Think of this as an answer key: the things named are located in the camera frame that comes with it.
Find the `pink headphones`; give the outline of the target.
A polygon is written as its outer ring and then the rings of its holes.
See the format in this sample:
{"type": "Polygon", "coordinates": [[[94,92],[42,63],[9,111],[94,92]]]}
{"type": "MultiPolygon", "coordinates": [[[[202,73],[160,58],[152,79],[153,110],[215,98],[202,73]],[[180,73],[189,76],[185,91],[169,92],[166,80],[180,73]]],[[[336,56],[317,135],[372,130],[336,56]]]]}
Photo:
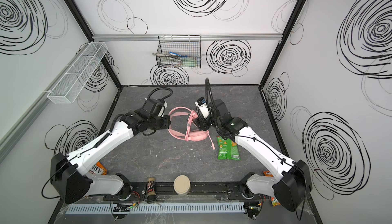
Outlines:
{"type": "Polygon", "coordinates": [[[196,126],[194,120],[198,118],[197,112],[186,108],[184,106],[178,106],[173,108],[169,114],[172,122],[174,117],[187,116],[186,131],[184,133],[174,130],[172,126],[169,127],[168,132],[171,136],[182,141],[200,142],[205,139],[209,139],[211,142],[211,148],[215,150],[215,145],[212,141],[209,131],[199,131],[198,129],[192,130],[192,126],[196,126]]]}

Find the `green snack bag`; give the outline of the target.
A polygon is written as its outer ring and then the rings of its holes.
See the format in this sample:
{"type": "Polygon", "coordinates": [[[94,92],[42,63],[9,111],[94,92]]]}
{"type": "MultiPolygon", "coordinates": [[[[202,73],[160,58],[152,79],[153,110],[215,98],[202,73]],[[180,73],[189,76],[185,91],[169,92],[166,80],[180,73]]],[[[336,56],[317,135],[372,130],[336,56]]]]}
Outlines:
{"type": "Polygon", "coordinates": [[[236,142],[231,139],[224,139],[222,137],[216,137],[218,143],[218,160],[236,160],[241,159],[239,150],[236,142]]]}

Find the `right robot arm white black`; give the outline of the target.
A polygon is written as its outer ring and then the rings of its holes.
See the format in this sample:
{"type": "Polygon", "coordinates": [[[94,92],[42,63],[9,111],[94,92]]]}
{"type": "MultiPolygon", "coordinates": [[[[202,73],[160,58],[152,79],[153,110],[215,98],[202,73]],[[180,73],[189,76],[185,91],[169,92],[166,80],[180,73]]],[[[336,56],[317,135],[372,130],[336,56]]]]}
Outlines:
{"type": "Polygon", "coordinates": [[[272,177],[253,174],[245,179],[245,189],[252,195],[264,194],[274,197],[286,210],[294,212],[298,220],[304,213],[306,198],[313,187],[309,166],[303,161],[294,161],[277,151],[241,118],[231,116],[225,103],[214,99],[208,78],[205,79],[205,96],[195,102],[197,127],[201,131],[215,128],[224,139],[243,147],[261,162],[272,177]]]}

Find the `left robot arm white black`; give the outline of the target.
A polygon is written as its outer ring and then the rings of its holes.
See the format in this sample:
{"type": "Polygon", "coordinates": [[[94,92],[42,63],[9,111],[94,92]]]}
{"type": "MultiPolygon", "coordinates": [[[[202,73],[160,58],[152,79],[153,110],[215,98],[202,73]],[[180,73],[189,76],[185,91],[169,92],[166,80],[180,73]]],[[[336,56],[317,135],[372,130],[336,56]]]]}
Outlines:
{"type": "Polygon", "coordinates": [[[160,90],[158,87],[151,91],[141,108],[118,114],[110,129],[85,146],[66,155],[58,153],[52,157],[48,183],[58,192],[58,198],[66,204],[73,204],[86,196],[114,195],[119,200],[127,200],[133,194],[131,183],[123,174],[91,174],[90,169],[133,137],[168,130],[171,122],[170,116],[164,113],[167,107],[165,100],[172,96],[173,91],[165,87],[169,94],[154,99],[153,94],[160,90]]]}

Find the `clear plastic wall shelf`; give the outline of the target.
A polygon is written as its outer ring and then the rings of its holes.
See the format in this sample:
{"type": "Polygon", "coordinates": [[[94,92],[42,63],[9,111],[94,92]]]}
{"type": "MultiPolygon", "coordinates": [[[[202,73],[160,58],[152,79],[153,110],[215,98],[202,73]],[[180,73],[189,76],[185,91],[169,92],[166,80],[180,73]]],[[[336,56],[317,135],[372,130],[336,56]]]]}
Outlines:
{"type": "Polygon", "coordinates": [[[74,57],[66,72],[49,91],[47,98],[54,104],[74,103],[82,89],[100,66],[108,48],[104,42],[90,42],[74,57]]]}

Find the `orange snack bag right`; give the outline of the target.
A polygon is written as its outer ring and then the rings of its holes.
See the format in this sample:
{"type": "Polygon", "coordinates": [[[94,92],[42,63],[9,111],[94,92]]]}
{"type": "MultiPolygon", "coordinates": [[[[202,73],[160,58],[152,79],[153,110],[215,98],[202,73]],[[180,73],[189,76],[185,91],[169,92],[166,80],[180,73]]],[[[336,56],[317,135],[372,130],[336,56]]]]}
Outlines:
{"type": "MultiPolygon", "coordinates": [[[[273,177],[270,171],[263,171],[263,175],[266,177],[273,177]]],[[[275,197],[271,197],[271,204],[273,207],[281,205],[275,197]]]]}

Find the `small brown bottle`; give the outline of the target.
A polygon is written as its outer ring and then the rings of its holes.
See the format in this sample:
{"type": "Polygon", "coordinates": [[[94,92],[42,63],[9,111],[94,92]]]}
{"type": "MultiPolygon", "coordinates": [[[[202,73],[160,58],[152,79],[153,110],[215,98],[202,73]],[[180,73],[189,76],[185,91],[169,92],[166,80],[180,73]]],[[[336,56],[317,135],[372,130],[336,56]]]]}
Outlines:
{"type": "Polygon", "coordinates": [[[146,193],[147,193],[147,203],[148,204],[151,204],[156,201],[155,178],[154,177],[148,178],[146,193]]]}

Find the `beige round lid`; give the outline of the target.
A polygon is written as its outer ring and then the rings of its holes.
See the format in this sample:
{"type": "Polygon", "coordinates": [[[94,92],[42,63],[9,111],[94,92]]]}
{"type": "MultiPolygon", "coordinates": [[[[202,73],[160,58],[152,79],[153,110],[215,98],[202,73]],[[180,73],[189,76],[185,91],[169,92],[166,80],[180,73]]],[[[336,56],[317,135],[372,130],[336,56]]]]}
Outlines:
{"type": "Polygon", "coordinates": [[[174,180],[173,187],[177,195],[188,195],[191,189],[190,179],[185,175],[177,176],[174,180]]]}

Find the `orange white snack bag left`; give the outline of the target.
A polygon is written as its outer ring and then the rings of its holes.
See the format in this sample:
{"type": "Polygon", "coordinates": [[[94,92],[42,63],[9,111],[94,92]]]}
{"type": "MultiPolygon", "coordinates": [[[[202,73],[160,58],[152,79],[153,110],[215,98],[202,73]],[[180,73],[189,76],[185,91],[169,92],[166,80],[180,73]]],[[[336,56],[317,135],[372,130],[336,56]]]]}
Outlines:
{"type": "Polygon", "coordinates": [[[107,169],[100,162],[95,163],[88,171],[91,175],[106,175],[107,169]]]}

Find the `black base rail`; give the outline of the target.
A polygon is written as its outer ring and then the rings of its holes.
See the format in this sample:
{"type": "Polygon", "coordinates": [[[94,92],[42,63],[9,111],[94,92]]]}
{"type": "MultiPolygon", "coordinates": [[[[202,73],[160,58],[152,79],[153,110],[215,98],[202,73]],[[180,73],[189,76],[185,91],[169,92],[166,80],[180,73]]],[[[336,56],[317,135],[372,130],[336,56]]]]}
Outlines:
{"type": "MultiPolygon", "coordinates": [[[[126,203],[147,200],[146,182],[132,183],[133,193],[125,200],[126,203]]],[[[178,194],[174,190],[173,182],[155,182],[155,193],[158,201],[163,201],[178,194]]],[[[267,200],[263,194],[254,194],[246,189],[242,182],[192,182],[190,184],[190,196],[212,196],[219,201],[239,200],[241,202],[260,202],[267,200]]]]}

